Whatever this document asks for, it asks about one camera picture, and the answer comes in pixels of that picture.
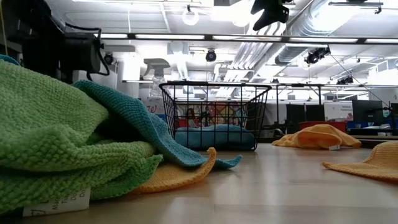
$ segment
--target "laminate floor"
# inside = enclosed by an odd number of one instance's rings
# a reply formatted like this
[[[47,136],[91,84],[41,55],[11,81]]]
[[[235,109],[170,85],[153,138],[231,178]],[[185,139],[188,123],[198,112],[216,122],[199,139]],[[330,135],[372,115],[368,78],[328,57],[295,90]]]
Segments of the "laminate floor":
[[[398,223],[398,185],[332,170],[320,163],[359,162],[370,149],[310,151],[259,144],[240,165],[205,181],[149,195],[95,202],[89,210],[18,223]],[[222,159],[235,152],[219,152]]]

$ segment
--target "towel label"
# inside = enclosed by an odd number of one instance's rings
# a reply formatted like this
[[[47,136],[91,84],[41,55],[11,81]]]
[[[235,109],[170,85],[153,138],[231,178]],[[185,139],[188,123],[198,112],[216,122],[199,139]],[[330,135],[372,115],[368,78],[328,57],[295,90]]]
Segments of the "towel label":
[[[88,208],[90,203],[90,192],[91,189],[87,188],[75,194],[66,195],[55,200],[42,202],[38,205],[25,207],[23,216],[32,217],[85,210]]]
[[[330,146],[329,150],[339,150],[340,149],[340,145],[336,145],[336,146]]]

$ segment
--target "wire basket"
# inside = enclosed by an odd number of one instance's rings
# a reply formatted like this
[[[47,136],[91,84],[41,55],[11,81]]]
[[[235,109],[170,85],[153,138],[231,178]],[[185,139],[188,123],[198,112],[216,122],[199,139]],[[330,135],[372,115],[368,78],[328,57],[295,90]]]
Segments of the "wire basket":
[[[271,86],[184,81],[159,87],[169,132],[179,144],[193,150],[256,150]],[[235,96],[217,97],[220,91]]]

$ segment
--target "teal towel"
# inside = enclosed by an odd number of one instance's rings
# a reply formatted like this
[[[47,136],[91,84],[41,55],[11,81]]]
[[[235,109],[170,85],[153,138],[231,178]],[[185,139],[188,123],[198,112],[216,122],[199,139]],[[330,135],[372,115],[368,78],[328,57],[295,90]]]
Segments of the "teal towel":
[[[202,128],[178,128],[175,133],[175,141],[190,149],[242,149],[250,150],[256,140],[252,133],[241,127],[227,124]]]
[[[206,162],[207,158],[178,144],[169,134],[167,124],[158,116],[149,113],[141,100],[90,81],[78,81],[73,86],[84,91],[108,110],[120,115],[147,142],[155,146],[166,160],[184,167],[200,166]],[[236,166],[241,158],[242,156],[231,160],[217,159],[215,167],[229,169]]]

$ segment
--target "orange towel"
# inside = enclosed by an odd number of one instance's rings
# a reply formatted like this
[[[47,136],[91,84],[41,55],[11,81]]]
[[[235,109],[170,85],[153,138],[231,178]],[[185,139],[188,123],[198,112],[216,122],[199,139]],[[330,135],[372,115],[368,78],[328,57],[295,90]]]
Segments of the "orange towel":
[[[172,190],[203,180],[216,162],[216,150],[207,150],[210,158],[197,169],[184,169],[175,164],[159,166],[155,174],[135,190],[135,193],[155,193]]]
[[[363,162],[354,164],[330,164],[322,162],[328,169],[379,180],[398,181],[398,141],[389,141],[374,147]]]
[[[288,134],[272,143],[274,146],[303,149],[329,149],[331,146],[361,147],[361,142],[329,124],[317,124],[294,134]]]

